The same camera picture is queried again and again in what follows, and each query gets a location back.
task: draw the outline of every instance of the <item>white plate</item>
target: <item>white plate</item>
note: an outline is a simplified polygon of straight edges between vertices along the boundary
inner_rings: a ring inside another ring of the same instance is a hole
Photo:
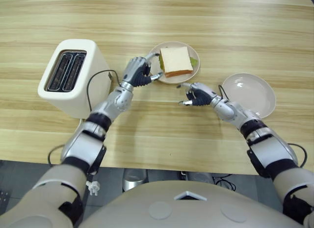
[[[231,101],[255,112],[260,118],[270,115],[276,107],[274,90],[263,79],[248,73],[237,73],[222,84]]]
[[[200,57],[198,57],[198,54],[196,53],[196,51],[191,46],[189,46],[185,43],[178,42],[178,41],[164,42],[164,43],[161,43],[161,44],[155,46],[150,51],[150,53],[160,53],[161,48],[167,48],[167,47],[168,48],[174,48],[174,47],[183,47],[183,46],[187,46],[187,51],[188,51],[188,54],[190,55],[190,57],[192,57],[198,61],[197,65],[195,67],[193,67],[193,72],[191,74],[184,74],[184,75],[180,75],[180,76],[176,76],[176,77],[169,77],[169,78],[166,78],[166,76],[163,75],[161,78],[159,78],[159,81],[167,83],[167,84],[179,84],[179,83],[186,82],[186,81],[190,80],[198,72],[198,70],[200,69]],[[152,59],[151,74],[154,75],[154,74],[157,74],[159,72],[163,72],[163,70],[160,68],[159,59],[154,58],[154,59]]]

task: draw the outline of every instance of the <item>toaster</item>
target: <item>toaster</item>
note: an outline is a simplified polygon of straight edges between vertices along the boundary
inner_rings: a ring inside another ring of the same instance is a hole
[[[91,107],[105,100],[111,85],[109,66],[92,40],[62,41],[54,51],[38,86],[38,95],[74,118],[87,118]]]

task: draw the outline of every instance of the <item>cable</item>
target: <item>cable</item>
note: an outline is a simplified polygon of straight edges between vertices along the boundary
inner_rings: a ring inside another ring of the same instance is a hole
[[[222,182],[225,182],[225,183],[227,183],[227,184],[230,186],[230,188],[231,188],[232,191],[236,191],[236,185],[235,185],[234,183],[232,183],[232,182],[230,182],[230,181],[224,179],[224,178],[229,177],[229,176],[231,176],[231,175],[233,175],[233,174],[228,174],[228,175],[218,176],[218,177],[214,177],[214,176],[213,176],[213,177],[212,177],[212,180],[214,181],[214,184],[215,184],[215,185],[218,185],[218,184],[220,183],[219,186],[222,186]]]
[[[219,91],[220,91],[220,95],[221,95],[221,97],[222,97],[222,98],[224,97],[224,96],[223,96],[223,94],[222,94],[222,93],[224,93],[224,94],[225,94],[226,99],[228,99],[228,100],[229,100],[229,98],[228,98],[228,96],[227,96],[227,94],[226,94],[226,92],[225,92],[224,88],[222,87],[222,85],[218,85],[218,88],[219,88]]]
[[[230,187],[232,191],[236,191],[236,185],[234,183],[231,183],[230,181],[227,181],[225,179],[220,179],[218,180],[215,185],[218,185],[218,183],[220,183],[220,186],[222,186],[222,182],[226,182]]]
[[[77,131],[77,129],[81,126],[81,124],[82,124],[83,122],[84,122],[84,121],[83,121],[83,119],[81,118],[81,119],[79,120],[78,126],[76,127],[75,131]]]
[[[300,165],[300,167],[302,168],[302,167],[305,165],[305,163],[306,163],[306,161],[307,161],[307,159],[308,159],[308,153],[306,152],[306,150],[305,150],[304,147],[302,147],[302,146],[300,146],[300,145],[298,145],[298,144],[296,144],[296,143],[288,143],[288,144],[289,144],[289,145],[297,146],[297,147],[299,147],[300,149],[303,150],[303,152],[304,152],[304,160],[303,160],[303,162],[302,162],[301,165]]]
[[[103,70],[103,71],[97,72],[93,76],[91,76],[91,78],[88,80],[88,83],[87,83],[87,86],[86,86],[86,95],[87,95],[87,101],[88,101],[88,106],[89,106],[89,110],[90,111],[92,111],[92,105],[90,104],[90,98],[89,98],[89,84],[90,84],[90,82],[92,81],[92,79],[95,76],[97,76],[98,74],[103,73],[103,72],[114,72],[115,75],[116,75],[116,79],[117,79],[118,85],[120,86],[119,76],[118,76],[118,73],[115,70],[111,70],[111,69]]]
[[[59,148],[62,148],[63,146],[64,146],[64,144],[61,144],[61,145],[54,147],[52,150],[50,150],[48,157],[47,157],[49,167],[51,167],[51,168],[53,167],[53,165],[51,164],[51,161],[50,161],[50,156],[51,156],[52,152],[56,151]]]

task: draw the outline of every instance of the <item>sandwich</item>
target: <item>sandwich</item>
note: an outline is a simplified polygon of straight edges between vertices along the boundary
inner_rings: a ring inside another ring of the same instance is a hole
[[[191,61],[197,64],[197,60],[190,58],[187,46],[160,49],[160,67],[165,76],[174,77],[193,73]]]

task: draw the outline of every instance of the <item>wood grain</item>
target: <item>wood grain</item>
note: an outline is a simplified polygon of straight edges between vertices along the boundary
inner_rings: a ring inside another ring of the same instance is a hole
[[[201,59],[193,82],[217,90],[237,72],[264,78],[277,97],[266,124],[303,145],[314,171],[310,0],[0,0],[0,31],[0,159],[46,163],[75,130],[77,119],[37,95],[62,40],[94,40],[120,75],[130,58],[181,41]],[[102,166],[255,174],[241,134],[210,107],[179,107],[183,98],[163,83],[136,88],[131,110],[110,128]]]

